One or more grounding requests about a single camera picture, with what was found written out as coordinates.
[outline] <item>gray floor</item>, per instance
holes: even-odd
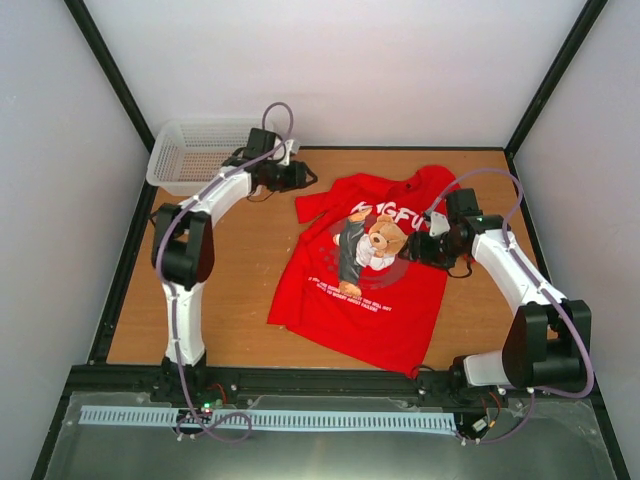
[[[79,426],[82,404],[135,404],[135,396],[76,397],[47,478],[75,479],[614,479],[588,403],[541,400],[523,431],[493,446],[462,447],[453,437],[413,433],[254,432],[229,446],[208,438],[176,441],[169,428]],[[309,402],[271,398],[260,408],[310,409]],[[328,410],[367,411],[398,405],[322,400]],[[517,408],[499,428],[518,421]]]

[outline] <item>teddy bear graphic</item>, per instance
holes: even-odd
[[[407,241],[407,236],[389,215],[380,215],[365,234],[365,218],[372,211],[367,208],[347,218],[344,229],[333,237],[340,247],[340,292],[353,297],[362,296],[358,287],[365,267],[383,270],[389,267]]]

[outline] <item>red t-shirt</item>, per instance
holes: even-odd
[[[376,247],[428,230],[422,212],[454,178],[440,166],[421,168],[401,182],[358,174],[337,180],[328,192],[296,198],[300,223],[321,216],[298,239],[268,323],[410,375],[431,341],[447,273]],[[353,214],[369,207],[358,223],[362,219]],[[441,202],[438,211],[443,209]]]

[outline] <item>perforated white strip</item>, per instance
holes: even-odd
[[[451,413],[415,412],[316,412],[295,410],[214,410],[204,423],[210,424],[230,412],[251,417],[254,430],[280,432],[416,432],[453,435]],[[177,408],[84,406],[81,425],[131,427],[175,427],[184,410]],[[181,428],[199,428],[188,420]],[[245,429],[242,418],[231,417],[218,428]]]

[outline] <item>black metal frame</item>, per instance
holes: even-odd
[[[136,105],[124,78],[109,53],[83,0],[65,0],[78,27],[93,51],[98,63],[116,92],[123,108],[129,115],[132,124],[140,135],[149,152],[154,138],[147,123]],[[504,151],[509,171],[517,176],[514,159],[544,105],[553,93],[556,85],[569,66],[575,53],[586,38],[591,26],[596,21],[606,0],[587,0],[585,6],[569,32],[562,48],[547,72],[542,84],[518,124],[511,140],[502,147],[340,147],[347,149],[390,149],[390,150],[499,150]],[[73,392],[150,392],[158,401],[171,400],[180,405],[181,399],[166,398],[160,390],[161,373],[159,366],[107,365],[113,335],[116,330],[129,281],[133,273],[142,237],[151,212],[156,188],[145,182],[136,206],[125,246],[122,250],[116,273],[109,290],[107,302],[100,319],[98,331],[90,352],[87,365],[73,367],[58,409],[51,423],[49,434],[40,453],[32,479],[44,478],[55,446],[55,441],[64,412]],[[527,231],[533,245],[536,261],[540,271],[549,278],[549,272],[542,255],[542,250],[535,233],[526,202],[522,204],[522,213]],[[231,401],[243,405],[248,399],[260,395],[326,395],[326,396],[362,396],[391,397],[406,400],[408,403],[421,406],[437,406],[445,411],[474,411],[480,405],[471,403],[460,406],[454,402],[447,391],[446,372],[425,372],[419,376],[420,389],[406,377],[389,372],[362,370],[303,370],[303,369],[260,369],[260,368],[216,368],[207,367],[207,379],[219,382],[230,393]],[[526,393],[514,392],[513,395],[525,396]],[[611,422],[599,391],[589,397],[601,427],[609,455],[616,474],[620,479],[627,479],[629,473],[620,452]]]

